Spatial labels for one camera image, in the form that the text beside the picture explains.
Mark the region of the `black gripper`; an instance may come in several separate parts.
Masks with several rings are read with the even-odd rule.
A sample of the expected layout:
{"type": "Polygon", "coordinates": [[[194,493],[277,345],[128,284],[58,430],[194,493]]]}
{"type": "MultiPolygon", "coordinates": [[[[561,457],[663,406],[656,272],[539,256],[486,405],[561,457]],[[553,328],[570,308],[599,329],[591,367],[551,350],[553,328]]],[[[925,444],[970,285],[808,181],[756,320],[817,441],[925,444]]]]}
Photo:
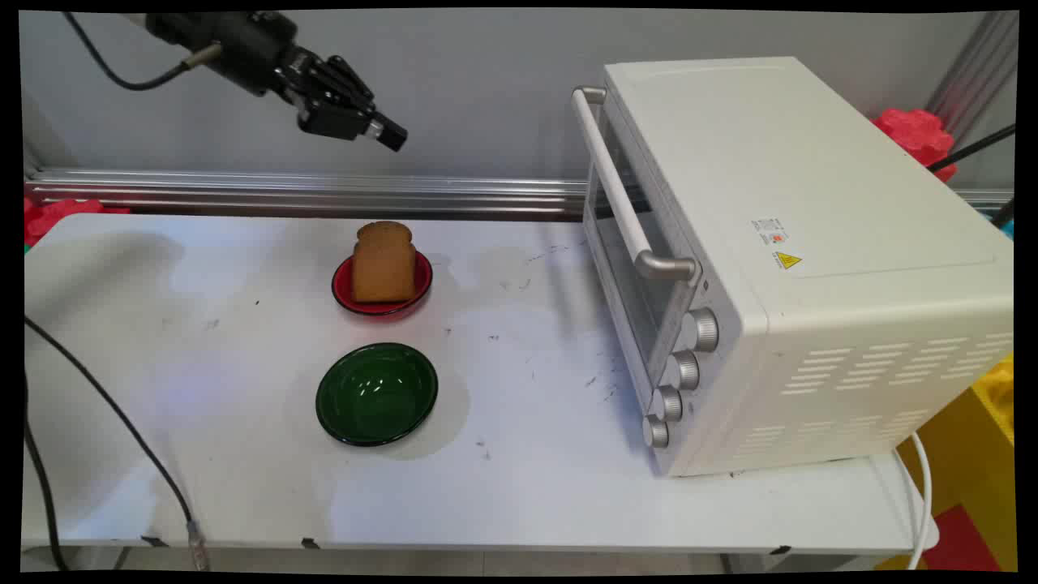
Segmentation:
{"type": "Polygon", "coordinates": [[[409,132],[375,106],[374,93],[340,55],[319,59],[296,43],[299,26],[278,11],[207,16],[207,44],[221,52],[208,66],[252,95],[297,95],[297,126],[338,140],[367,137],[399,152],[409,132]]]}

